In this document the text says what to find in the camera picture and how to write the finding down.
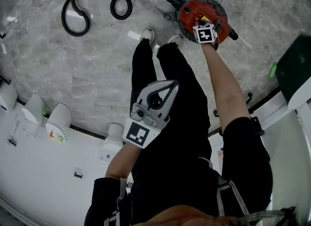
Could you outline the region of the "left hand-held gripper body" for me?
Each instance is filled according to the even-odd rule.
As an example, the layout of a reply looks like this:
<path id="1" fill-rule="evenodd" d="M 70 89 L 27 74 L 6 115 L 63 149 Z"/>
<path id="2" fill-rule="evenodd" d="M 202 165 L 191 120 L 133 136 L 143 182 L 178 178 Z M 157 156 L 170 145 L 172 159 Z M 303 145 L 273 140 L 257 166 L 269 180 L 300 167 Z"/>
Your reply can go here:
<path id="1" fill-rule="evenodd" d="M 134 103 L 126 119 L 123 139 L 142 149 L 146 148 L 167 126 L 169 109 L 152 109 L 147 104 Z"/>

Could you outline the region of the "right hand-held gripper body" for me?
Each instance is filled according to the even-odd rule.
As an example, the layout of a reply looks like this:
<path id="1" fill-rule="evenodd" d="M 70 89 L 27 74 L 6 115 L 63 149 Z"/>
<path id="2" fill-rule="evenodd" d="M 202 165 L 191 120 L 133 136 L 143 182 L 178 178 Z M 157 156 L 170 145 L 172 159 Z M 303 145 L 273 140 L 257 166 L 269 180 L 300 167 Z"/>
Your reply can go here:
<path id="1" fill-rule="evenodd" d="M 218 37 L 214 24 L 208 20 L 198 19 L 192 28 L 194 37 L 200 44 L 214 43 Z"/>

